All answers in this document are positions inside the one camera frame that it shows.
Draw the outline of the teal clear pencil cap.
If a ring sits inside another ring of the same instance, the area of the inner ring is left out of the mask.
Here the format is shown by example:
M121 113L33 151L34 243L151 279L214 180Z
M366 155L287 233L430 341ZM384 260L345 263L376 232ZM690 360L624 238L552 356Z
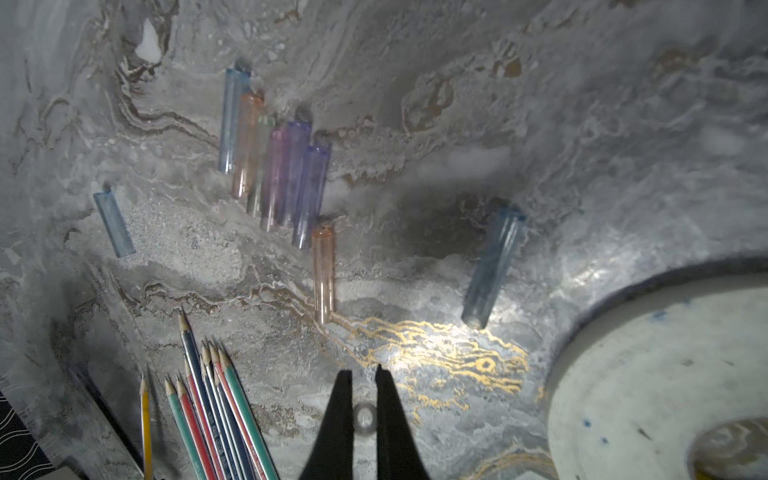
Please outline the teal clear pencil cap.
M469 327L476 330L486 328L525 221L525 214L515 206L500 205L495 211L484 252L464 298L461 319Z

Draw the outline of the orange clear pencil cap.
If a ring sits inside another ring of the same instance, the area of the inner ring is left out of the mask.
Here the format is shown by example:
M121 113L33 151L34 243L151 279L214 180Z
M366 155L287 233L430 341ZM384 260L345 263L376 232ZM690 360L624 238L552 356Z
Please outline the orange clear pencil cap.
M252 156L256 150L257 127L264 112L264 99L251 90L240 97L237 143L233 166L232 196L244 198L250 189Z

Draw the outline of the purple clear pencil cap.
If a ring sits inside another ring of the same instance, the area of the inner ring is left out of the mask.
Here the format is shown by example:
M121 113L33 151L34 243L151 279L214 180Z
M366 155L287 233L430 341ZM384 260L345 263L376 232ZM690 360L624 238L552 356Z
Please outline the purple clear pencil cap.
M281 226L288 226L294 218L304 155L311 135L311 124L304 121L290 121L286 126L286 135L287 145L281 167L283 174L279 216Z

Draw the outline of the light blue clear cap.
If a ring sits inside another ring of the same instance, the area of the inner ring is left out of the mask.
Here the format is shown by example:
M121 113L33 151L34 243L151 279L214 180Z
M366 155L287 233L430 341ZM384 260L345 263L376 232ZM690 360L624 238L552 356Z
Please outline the light blue clear cap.
M249 71L241 68L226 70L218 155L218 171L222 173L230 173L233 169L240 97L249 84Z

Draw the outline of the violet clear pencil cap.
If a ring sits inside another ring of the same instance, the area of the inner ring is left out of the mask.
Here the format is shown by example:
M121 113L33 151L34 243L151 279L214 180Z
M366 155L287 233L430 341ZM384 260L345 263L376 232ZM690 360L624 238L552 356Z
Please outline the violet clear pencil cap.
M310 145L304 158L294 217L292 244L300 250L311 246L312 232L322 204L330 149Z

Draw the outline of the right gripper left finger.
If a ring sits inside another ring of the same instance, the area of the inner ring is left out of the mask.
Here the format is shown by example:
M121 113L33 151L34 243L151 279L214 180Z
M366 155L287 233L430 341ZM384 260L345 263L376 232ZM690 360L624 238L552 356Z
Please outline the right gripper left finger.
M299 476L309 479L353 479L352 371L341 370L335 379L310 456Z

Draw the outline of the blue clear pencil cap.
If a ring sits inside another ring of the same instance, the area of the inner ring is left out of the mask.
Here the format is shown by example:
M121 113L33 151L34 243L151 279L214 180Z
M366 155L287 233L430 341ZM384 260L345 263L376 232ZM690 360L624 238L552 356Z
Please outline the blue clear pencil cap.
M135 246L114 193L111 190L97 192L93 194L93 199L116 257L123 258L135 254Z

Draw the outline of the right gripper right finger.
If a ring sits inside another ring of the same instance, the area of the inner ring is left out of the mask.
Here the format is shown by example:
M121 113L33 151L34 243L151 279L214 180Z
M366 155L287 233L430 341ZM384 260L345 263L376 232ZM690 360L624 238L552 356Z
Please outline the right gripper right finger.
M381 365L377 386L377 478L429 479L391 373Z

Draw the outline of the white tape roll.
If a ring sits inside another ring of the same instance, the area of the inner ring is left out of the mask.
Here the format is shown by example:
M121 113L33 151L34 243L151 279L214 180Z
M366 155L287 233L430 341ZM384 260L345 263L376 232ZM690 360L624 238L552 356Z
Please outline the white tape roll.
M665 287L582 329L545 388L561 479L690 479L703 433L767 414L767 277Z

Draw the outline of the pink clear pencil cap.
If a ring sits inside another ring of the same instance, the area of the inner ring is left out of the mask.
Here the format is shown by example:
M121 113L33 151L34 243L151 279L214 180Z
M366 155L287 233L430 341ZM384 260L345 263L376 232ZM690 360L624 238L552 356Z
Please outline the pink clear pencil cap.
M282 212L285 187L283 163L288 145L286 126L281 125L270 133L262 181L260 221L261 228L267 232L278 227Z

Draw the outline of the yellow pencil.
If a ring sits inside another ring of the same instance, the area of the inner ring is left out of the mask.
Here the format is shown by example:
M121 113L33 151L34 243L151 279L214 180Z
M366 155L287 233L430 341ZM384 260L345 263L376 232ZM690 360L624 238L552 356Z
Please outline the yellow pencil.
M141 407L141 433L143 449L143 474L145 480L154 479L153 451L151 438L151 418L150 418L150 392L146 379L141 378L140 382L140 407Z

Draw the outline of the red pencil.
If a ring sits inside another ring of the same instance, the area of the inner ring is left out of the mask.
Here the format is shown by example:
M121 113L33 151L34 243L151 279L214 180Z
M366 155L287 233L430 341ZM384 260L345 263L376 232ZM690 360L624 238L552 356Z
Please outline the red pencil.
M219 480L225 480L227 479L227 473L228 473L228 470L226 469L227 463L222 462L219 456L216 440L214 439L213 433L211 431L211 428L208 422L208 416L205 412L197 385L194 380L194 375L192 374L191 368L188 363L184 364L184 369L185 369L185 376L189 384L190 397L192 399L194 408L197 413L200 430L203 433L203 436L208 448L211 464L213 465L216 472L216 478Z
M254 475L255 475L255 477L257 479L266 480L267 479L266 474L265 474L265 472L263 470L263 467L261 466L261 463L258 460L255 448L254 448L254 446L253 446L253 444L252 444L252 442L251 442L251 440L249 438L249 435L247 433L247 429L246 429L245 423L244 423L244 421L242 419L242 416L240 415L240 412L238 410L237 402L235 400L235 397L234 397L234 395L233 395L233 393L231 391L231 388L230 388L230 386L228 384L228 381L226 379L226 375L225 375L224 367L223 367L223 364L222 364L222 361L221 361L221 356L220 356L220 353L219 353L218 346L216 345L215 342L213 342L211 340L209 340L207 342L207 346L208 346L210 357L211 357L211 360L212 360L212 363L213 363L213 367L214 367L214 369L216 371L216 377L218 378L219 383L222 386L222 389L224 391L224 396L227 399L227 403L228 403L228 405L230 407L230 410L232 411L232 414L233 414L233 416L235 418L235 422L236 422L236 425L238 427L240 436L242 437L243 442L245 444L245 447L247 449L247 452L248 452L248 455L249 455L249 458L250 458L250 462L251 462L251 465L252 465L252 469L254 471Z
M176 377L176 389L198 458L200 459L203 468L204 478L207 480L216 480L216 470L210 459L204 434L200 430L189 392L180 375Z

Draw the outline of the pale green clear cap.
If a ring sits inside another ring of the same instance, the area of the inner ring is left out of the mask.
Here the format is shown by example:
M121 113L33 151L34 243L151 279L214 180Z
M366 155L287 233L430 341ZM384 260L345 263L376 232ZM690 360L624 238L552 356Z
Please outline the pale green clear cap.
M275 126L272 114L261 114L252 130L247 174L246 213L255 216L259 210L262 179L264 176L270 134Z

